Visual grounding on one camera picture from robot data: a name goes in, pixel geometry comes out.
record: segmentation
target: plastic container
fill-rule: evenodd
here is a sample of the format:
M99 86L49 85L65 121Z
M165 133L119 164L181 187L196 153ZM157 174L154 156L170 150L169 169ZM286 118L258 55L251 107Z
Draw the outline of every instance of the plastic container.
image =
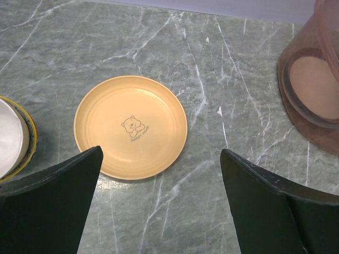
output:
M322 128L339 129L338 56L339 0L317 0L313 16L278 62L281 95L294 123L304 117Z

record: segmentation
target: gray marble surface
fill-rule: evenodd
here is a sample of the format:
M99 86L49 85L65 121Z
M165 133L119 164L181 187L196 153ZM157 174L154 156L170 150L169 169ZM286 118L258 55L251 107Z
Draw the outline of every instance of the gray marble surface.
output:
M60 0L0 3L0 94L39 129L16 178L78 153L73 118L103 80L142 75L183 104L189 134L150 179L101 175L78 253L240 253L222 183L228 147L283 177L339 194L338 158L304 139L279 97L276 61L300 27Z

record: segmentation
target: plate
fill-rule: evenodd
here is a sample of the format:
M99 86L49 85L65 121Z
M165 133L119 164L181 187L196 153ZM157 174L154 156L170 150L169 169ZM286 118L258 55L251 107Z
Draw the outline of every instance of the plate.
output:
M17 173L19 173L24 167L26 167L28 162L31 161L33 155L35 154L35 152L37 150L38 132L37 132L37 127L36 127L32 117L29 115L29 113L22 106L20 106L16 102L12 101L11 99L8 99L8 98L3 97L3 96L0 96L0 99L7 102L8 104L10 104L22 116L22 118L25 120L25 123L27 124L28 131L29 131L29 134L30 134L30 141L29 141L29 145L28 145L28 150L27 150L25 156L23 157L21 162L13 170L11 170L9 173L7 173L7 175L5 175L3 178L0 179L0 183L2 183L4 181L12 178L13 176L15 176Z
M162 84L145 77L106 80L81 101L74 119L80 152L101 146L101 172L136 180L168 168L184 148L185 111Z

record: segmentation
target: bear print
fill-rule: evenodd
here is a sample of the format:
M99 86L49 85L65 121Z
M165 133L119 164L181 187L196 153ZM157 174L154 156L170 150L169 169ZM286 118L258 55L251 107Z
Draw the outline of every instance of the bear print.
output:
M145 128L145 126L133 115L130 118L126 119L121 124L121 126L125 128L126 132L129 133L131 138L134 138L140 131Z

